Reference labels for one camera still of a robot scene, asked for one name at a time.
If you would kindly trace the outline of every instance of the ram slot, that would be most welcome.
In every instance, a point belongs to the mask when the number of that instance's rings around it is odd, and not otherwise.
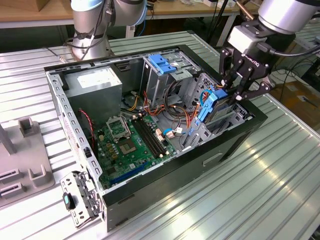
[[[149,148],[154,158],[158,158],[160,154],[163,154],[163,151],[159,148],[159,142],[142,119],[132,121],[132,125]]]
[[[138,124],[140,124],[140,126],[142,127],[142,129],[144,130],[145,134],[147,134],[147,136],[149,137],[149,139],[153,142],[153,144],[155,145],[155,147],[157,148],[157,151],[160,154],[165,154],[165,149],[162,147],[162,145],[160,144],[160,142],[158,141],[158,139],[155,137],[155,135],[152,133],[152,131],[150,130],[150,128],[148,127],[148,125],[146,124],[145,121],[143,121],[143,119],[138,120]]]

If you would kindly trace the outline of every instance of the label sticker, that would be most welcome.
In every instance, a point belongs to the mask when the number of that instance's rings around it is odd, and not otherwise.
[[[110,83],[113,77],[114,75],[108,69],[103,69],[102,71],[79,76],[78,82],[81,87],[85,89],[100,84]]]
[[[179,64],[176,63],[176,62],[170,63],[170,65],[171,65],[172,67],[177,67],[177,66],[179,66]]]
[[[181,134],[181,133],[182,133],[182,130],[183,130],[182,127],[177,127],[175,131],[176,131],[178,134]]]

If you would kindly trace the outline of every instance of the wooden workbench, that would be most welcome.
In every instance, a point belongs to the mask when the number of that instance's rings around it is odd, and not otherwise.
[[[258,7],[252,3],[248,3],[246,7],[251,12],[256,12],[258,9]],[[156,16],[164,15],[200,14],[205,16],[205,14],[209,14],[209,16],[212,16],[214,11],[214,7],[209,7],[199,2],[196,2],[194,5],[185,5],[182,2],[180,2],[180,0],[174,0],[172,2],[158,1],[154,3],[154,19],[157,19]],[[238,12],[239,8],[237,6],[227,7],[224,10],[225,15],[231,15]],[[48,4],[44,6],[44,8],[40,12],[28,11],[8,6],[0,6],[0,23],[72,19],[73,13],[69,0],[50,0]]]

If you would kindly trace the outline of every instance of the blue pcie slot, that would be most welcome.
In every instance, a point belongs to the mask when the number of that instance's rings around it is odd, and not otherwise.
[[[129,172],[121,175],[121,176],[118,176],[118,177],[116,177],[115,179],[110,180],[111,185],[112,185],[112,184],[117,184],[117,183],[119,183],[119,182],[121,182],[121,181],[123,181],[123,180],[125,180],[125,179],[128,179],[128,178],[132,177],[133,175],[141,172],[142,170],[145,169],[145,166],[146,166],[147,164],[148,164],[148,162],[145,162],[144,164],[136,167],[135,169],[133,169],[133,170],[131,170],[131,171],[129,171]]]

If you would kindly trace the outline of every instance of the cardboard box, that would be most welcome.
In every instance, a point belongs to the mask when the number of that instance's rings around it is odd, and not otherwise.
[[[270,94],[280,100],[283,84],[276,85]],[[320,97],[299,81],[284,86],[281,103],[315,131],[320,129]]]
[[[48,2],[49,0],[0,0],[0,5],[39,12]]]

